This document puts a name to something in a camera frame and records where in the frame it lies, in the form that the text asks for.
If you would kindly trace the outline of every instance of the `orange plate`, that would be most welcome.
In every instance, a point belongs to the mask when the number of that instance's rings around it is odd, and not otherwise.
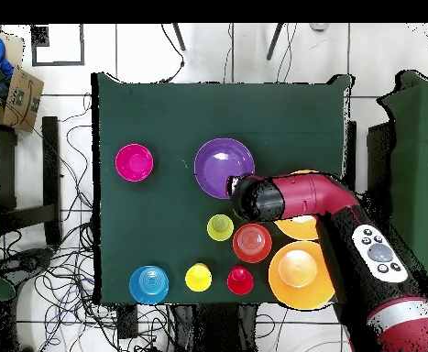
[[[293,219],[277,220],[276,226],[288,237],[293,237],[298,240],[315,240],[318,238],[316,231],[316,218],[312,216],[313,220],[298,222]]]
[[[313,282],[302,288],[294,288],[288,285],[279,275],[279,262],[281,258],[293,249],[308,252],[316,261],[318,269]],[[302,310],[320,308],[335,294],[335,289],[329,278],[320,245],[307,241],[293,242],[277,251],[269,265],[269,285],[281,303],[285,303],[291,308]]]

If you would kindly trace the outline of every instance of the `purple plate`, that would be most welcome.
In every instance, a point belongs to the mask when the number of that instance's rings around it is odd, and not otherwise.
[[[205,143],[195,156],[195,179],[212,197],[230,198],[226,180],[230,175],[254,172],[254,160],[249,150],[237,140],[227,137]]]

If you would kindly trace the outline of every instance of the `chair leg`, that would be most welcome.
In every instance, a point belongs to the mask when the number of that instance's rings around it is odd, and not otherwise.
[[[182,35],[180,32],[180,27],[178,26],[178,23],[172,23],[174,32],[176,33],[176,38],[178,39],[178,42],[180,42],[180,48],[182,51],[186,51],[186,47],[184,46],[184,40],[182,40]]]
[[[270,42],[268,56],[266,57],[268,61],[270,61],[270,59],[272,58],[272,54],[274,53],[274,49],[276,48],[277,39],[279,39],[280,31],[282,30],[282,26],[284,24],[285,23],[278,23],[276,26],[274,36],[272,37],[272,41]]]

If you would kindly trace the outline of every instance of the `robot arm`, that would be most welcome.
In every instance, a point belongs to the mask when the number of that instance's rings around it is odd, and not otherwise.
[[[242,218],[266,222],[318,215],[324,259],[356,352],[428,352],[428,300],[358,199],[322,173],[230,177]]]

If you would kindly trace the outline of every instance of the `lime green cup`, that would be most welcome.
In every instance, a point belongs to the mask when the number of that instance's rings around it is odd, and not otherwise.
[[[212,216],[207,223],[207,234],[217,242],[227,240],[233,234],[232,219],[224,214]]]

